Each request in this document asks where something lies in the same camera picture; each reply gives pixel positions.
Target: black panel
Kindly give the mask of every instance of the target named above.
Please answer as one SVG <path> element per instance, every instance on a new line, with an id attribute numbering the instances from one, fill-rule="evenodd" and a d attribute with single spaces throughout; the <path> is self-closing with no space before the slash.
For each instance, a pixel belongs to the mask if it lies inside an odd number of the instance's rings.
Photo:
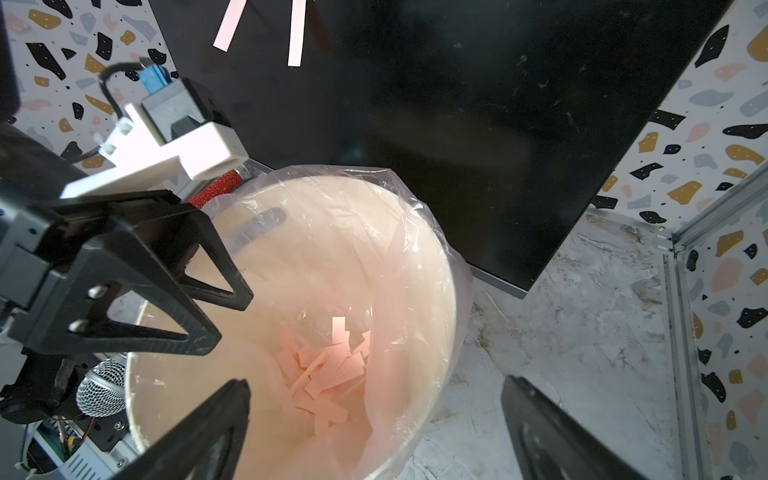
<path id="1" fill-rule="evenodd" d="M 301 68 L 291 2 L 248 2 L 228 52 L 227 2 L 152 9 L 251 157 L 391 167 L 468 262 L 527 290 L 649 117 L 683 118 L 656 109 L 729 3 L 318 2 Z"/>

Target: wire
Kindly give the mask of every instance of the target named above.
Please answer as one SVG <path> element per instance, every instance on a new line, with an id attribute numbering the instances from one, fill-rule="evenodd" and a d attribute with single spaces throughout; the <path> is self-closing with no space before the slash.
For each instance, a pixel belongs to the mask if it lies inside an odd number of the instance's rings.
<path id="1" fill-rule="evenodd" d="M 88 434 L 91 433 L 91 429 L 94 428 L 95 421 L 96 421 L 96 417 L 91 417 L 91 425 L 88 427 L 88 430 L 86 430 L 85 433 L 83 434 L 83 438 L 80 439 L 81 446 L 85 443 L 85 439 L 88 438 Z"/>
<path id="2" fill-rule="evenodd" d="M 66 422 L 66 421 L 68 421 L 68 420 L 75 420 L 75 419 L 79 419 L 79 418 L 80 418 L 80 417 L 82 417 L 83 415 L 85 415 L 85 414 L 84 414 L 84 413 L 80 413 L 79 415 L 75 415 L 74 417 L 69 417 L 68 419 L 57 419 L 57 418 L 55 418 L 55 417 L 51 417 L 51 420 L 54 420 L 54 421 L 56 421 L 56 422 L 58 422 L 58 421 L 60 421 L 60 420 L 63 420 L 63 421 L 65 421 L 65 422 Z"/>
<path id="3" fill-rule="evenodd" d="M 29 428 L 29 425 L 24 425 L 24 435 L 22 435 L 22 447 L 18 452 L 18 463 L 22 466 L 24 470 L 29 472 L 29 468 L 27 468 L 27 465 L 24 464 L 24 445 L 27 443 L 27 428 Z"/>
<path id="4" fill-rule="evenodd" d="M 92 148 L 91 150 L 85 152 L 84 154 L 79 154 L 75 158 L 71 159 L 65 159 L 65 161 L 68 164 L 76 164 L 77 162 L 82 162 L 83 160 L 87 160 L 88 158 L 93 157 L 94 155 L 98 154 L 99 145 L 97 145 L 95 148 Z"/>
<path id="5" fill-rule="evenodd" d="M 144 66 L 140 63 L 134 63 L 131 61 L 121 62 L 109 65 L 98 75 L 98 85 L 101 88 L 101 93 L 107 98 L 109 105 L 114 109 L 114 113 L 118 114 L 118 120 L 121 119 L 123 111 L 120 109 L 120 105 L 112 98 L 112 94 L 107 89 L 107 82 L 109 77 L 118 73 L 119 71 L 131 71 L 131 70 L 144 70 Z"/>

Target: pink paper strip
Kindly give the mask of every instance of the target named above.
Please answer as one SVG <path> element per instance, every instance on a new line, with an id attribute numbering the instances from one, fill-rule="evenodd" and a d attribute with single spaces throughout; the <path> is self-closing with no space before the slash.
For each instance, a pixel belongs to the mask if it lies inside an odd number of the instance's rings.
<path id="1" fill-rule="evenodd" d="M 306 0 L 293 0 L 293 7 L 290 13 L 290 42 L 288 44 L 289 67 L 301 66 L 301 51 L 304 49 L 305 15 Z"/>
<path id="2" fill-rule="evenodd" d="M 219 50 L 229 50 L 232 37 L 235 35 L 237 24 L 240 23 L 240 16 L 243 14 L 243 9 L 245 8 L 247 1 L 248 0 L 230 0 L 230 4 L 227 6 L 227 11 L 224 12 L 224 18 L 221 21 L 219 32 L 216 34 L 214 47 Z"/>
<path id="3" fill-rule="evenodd" d="M 323 350 L 324 349 L 314 350 L 306 347 L 299 350 L 299 364 L 301 365 L 301 368 L 305 369 L 310 366 L 310 363 L 314 362 Z"/>
<path id="4" fill-rule="evenodd" d="M 331 344 L 349 342 L 349 334 L 344 335 L 346 331 L 346 318 L 343 316 L 334 316 L 331 319 Z"/>
<path id="5" fill-rule="evenodd" d="M 320 355 L 315 359 L 315 361 L 312 362 L 312 364 L 306 368 L 306 371 L 301 374 L 301 376 L 296 381 L 296 383 L 294 383 L 293 386 L 288 390 L 288 395 L 293 395 L 296 392 L 296 390 L 304 388 L 306 384 L 309 383 L 310 373 L 314 372 L 317 366 L 320 363 L 323 363 L 323 361 L 325 361 L 327 356 L 328 356 L 327 350 L 323 350 L 323 352 L 320 353 Z"/>
<path id="6" fill-rule="evenodd" d="M 323 369 L 317 372 L 316 375 L 312 375 L 312 381 L 304 388 L 314 399 L 327 388 L 326 384 L 333 380 L 339 367 L 349 356 L 349 344 L 339 343 L 338 345 L 331 345 L 325 351 L 328 352 L 328 357 L 323 365 Z"/>
<path id="7" fill-rule="evenodd" d="M 365 364 L 366 363 L 363 362 L 362 360 L 362 356 L 359 353 L 355 353 L 344 360 L 344 363 L 342 363 L 339 369 L 336 370 L 336 374 L 334 374 L 332 380 L 337 380 L 344 376 L 348 376 L 352 373 L 357 373 L 357 372 L 359 372 L 359 374 L 355 376 L 362 375 L 364 373 L 362 368 Z"/>
<path id="8" fill-rule="evenodd" d="M 371 350 L 371 331 L 368 330 L 367 332 L 364 332 L 362 334 L 363 341 L 360 343 L 353 351 L 352 353 L 358 353 L 362 355 L 363 358 L 366 358 L 368 356 L 368 353 Z"/>

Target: screw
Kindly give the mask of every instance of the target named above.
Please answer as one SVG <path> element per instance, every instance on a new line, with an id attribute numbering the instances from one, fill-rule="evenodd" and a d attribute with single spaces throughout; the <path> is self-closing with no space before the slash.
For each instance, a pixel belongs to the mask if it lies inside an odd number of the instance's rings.
<path id="1" fill-rule="evenodd" d="M 72 333 L 80 333 L 85 330 L 86 326 L 88 326 L 88 321 L 86 319 L 75 320 L 69 324 L 69 331 Z"/>
<path id="2" fill-rule="evenodd" d="M 106 292 L 107 292 L 106 285 L 92 286 L 91 288 L 88 289 L 88 296 L 96 300 L 98 298 L 102 298 Z"/>

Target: blue connector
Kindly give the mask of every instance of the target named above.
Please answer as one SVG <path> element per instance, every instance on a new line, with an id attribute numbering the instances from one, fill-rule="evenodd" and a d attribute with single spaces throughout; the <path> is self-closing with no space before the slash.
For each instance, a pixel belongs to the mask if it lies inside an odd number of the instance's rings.
<path id="1" fill-rule="evenodd" d="M 167 68 L 160 65 L 152 65 L 138 73 L 141 83 L 144 84 L 150 95 L 170 84 L 170 74 Z"/>

